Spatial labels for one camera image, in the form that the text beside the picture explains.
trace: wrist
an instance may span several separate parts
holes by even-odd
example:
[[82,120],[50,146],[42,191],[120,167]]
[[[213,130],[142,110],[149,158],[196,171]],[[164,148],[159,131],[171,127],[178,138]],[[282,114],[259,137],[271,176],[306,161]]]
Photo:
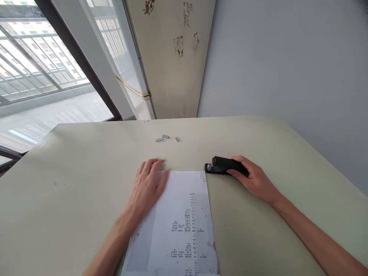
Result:
[[272,202],[269,202],[268,204],[275,210],[279,211],[284,206],[288,204],[289,200],[284,197],[282,194],[280,194],[276,199],[274,199]]
[[131,236],[141,223],[141,220],[142,219],[140,216],[134,212],[134,209],[130,206],[127,206],[116,219],[114,228],[116,228],[119,234],[128,234]]

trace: stapler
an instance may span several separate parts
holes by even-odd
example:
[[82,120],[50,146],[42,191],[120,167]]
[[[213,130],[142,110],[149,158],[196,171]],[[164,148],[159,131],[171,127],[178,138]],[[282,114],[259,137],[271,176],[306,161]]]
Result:
[[226,172],[228,169],[235,169],[244,176],[249,176],[248,170],[240,162],[233,159],[215,156],[212,158],[211,164],[204,165],[206,173],[230,175]]

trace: beige table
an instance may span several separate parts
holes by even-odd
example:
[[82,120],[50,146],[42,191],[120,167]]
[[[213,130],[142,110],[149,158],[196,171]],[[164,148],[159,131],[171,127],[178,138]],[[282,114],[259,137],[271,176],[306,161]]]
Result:
[[[162,134],[170,139],[156,143]],[[285,123],[225,117],[58,125],[0,178],[0,275],[81,275],[143,160],[203,170],[213,156],[235,154],[263,167],[368,265],[368,198]],[[207,185],[221,276],[324,275],[278,214],[236,179],[207,175]]]

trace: white paper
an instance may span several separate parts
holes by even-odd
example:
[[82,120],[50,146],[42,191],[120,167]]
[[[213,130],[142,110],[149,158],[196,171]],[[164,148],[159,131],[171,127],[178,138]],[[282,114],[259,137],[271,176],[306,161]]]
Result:
[[219,275],[205,172],[170,172],[131,237],[122,275]]

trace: forearm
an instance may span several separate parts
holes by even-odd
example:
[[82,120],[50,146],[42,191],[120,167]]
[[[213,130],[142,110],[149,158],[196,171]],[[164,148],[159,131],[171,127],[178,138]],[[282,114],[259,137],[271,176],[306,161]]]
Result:
[[139,220],[134,218],[129,208],[124,210],[115,221],[110,233],[83,276],[112,276],[138,224]]
[[273,204],[330,276],[368,275],[368,269],[303,215],[285,197]]

